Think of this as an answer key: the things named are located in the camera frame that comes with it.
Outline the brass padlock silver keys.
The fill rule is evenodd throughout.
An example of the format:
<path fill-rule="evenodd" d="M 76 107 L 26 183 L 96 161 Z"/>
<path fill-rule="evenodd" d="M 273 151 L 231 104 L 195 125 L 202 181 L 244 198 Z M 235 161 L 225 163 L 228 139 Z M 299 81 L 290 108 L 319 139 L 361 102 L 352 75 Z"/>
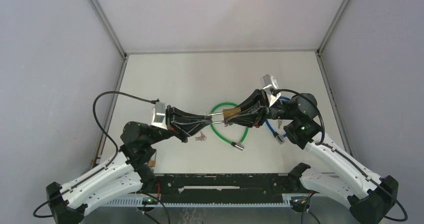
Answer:
<path fill-rule="evenodd" d="M 206 135 L 200 131 L 200 135 L 194 138 L 196 141 L 205 141 L 207 139 Z"/>

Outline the large brass padlock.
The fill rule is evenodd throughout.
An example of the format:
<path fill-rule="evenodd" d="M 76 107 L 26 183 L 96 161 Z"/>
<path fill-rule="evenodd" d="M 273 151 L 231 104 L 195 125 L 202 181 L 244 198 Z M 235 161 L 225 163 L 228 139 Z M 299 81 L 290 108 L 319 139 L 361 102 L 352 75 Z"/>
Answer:
<path fill-rule="evenodd" d="M 236 108 L 231 108 L 231 109 L 224 109 L 222 112 L 214 112 L 214 113 L 210 113 L 207 114 L 207 116 L 210 117 L 214 117 L 214 116 L 222 116 L 222 120 L 220 121 L 213 121 L 212 124 L 220 124 L 220 123 L 226 123 L 227 119 L 229 119 L 230 117 L 238 114 L 241 112 L 241 108 L 236 107 Z"/>

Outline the blue cable lock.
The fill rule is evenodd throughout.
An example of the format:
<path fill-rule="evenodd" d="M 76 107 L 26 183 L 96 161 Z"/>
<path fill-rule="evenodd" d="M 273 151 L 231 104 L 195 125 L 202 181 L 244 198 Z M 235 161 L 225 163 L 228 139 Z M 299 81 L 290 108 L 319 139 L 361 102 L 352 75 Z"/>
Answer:
<path fill-rule="evenodd" d="M 290 98 L 281 96 L 279 98 L 279 100 L 285 100 L 285 101 L 290 101 Z M 270 132 L 272 133 L 272 135 L 274 136 L 274 138 L 278 141 L 279 144 L 283 144 L 285 142 L 285 138 L 287 137 L 287 134 L 280 134 L 279 132 L 277 132 L 270 124 L 270 122 L 268 121 L 268 119 L 265 120 L 265 124 L 268 127 L 268 129 L 270 130 Z"/>

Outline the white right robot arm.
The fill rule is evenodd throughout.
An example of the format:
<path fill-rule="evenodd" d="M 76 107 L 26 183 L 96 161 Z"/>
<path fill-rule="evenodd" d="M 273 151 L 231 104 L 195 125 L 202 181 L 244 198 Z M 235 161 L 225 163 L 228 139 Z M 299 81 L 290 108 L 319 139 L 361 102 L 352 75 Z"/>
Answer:
<path fill-rule="evenodd" d="M 378 224 L 398 204 L 399 184 L 391 176 L 371 171 L 325 132 L 323 117 L 312 94 L 293 92 L 290 100 L 280 100 L 281 90 L 255 90 L 233 111 L 224 113 L 226 124 L 260 127 L 266 120 L 287 120 L 284 126 L 292 144 L 315 156 L 331 168 L 335 177 L 322 174 L 300 163 L 291 173 L 289 187 L 323 194 L 347 207 L 361 224 Z"/>

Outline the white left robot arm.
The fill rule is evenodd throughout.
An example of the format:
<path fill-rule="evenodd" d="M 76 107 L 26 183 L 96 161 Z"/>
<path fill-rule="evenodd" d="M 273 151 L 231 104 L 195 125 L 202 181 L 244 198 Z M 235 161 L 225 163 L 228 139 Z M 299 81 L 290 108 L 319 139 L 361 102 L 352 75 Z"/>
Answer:
<path fill-rule="evenodd" d="M 212 123 L 208 115 L 181 111 L 164 103 L 153 108 L 151 124 L 126 123 L 120 138 L 123 144 L 115 154 L 82 176 L 65 184 L 53 182 L 46 188 L 48 204 L 57 224 L 79 224 L 99 206 L 123 195 L 156 187 L 149 161 L 155 155 L 153 144 L 176 137 L 183 143 Z"/>

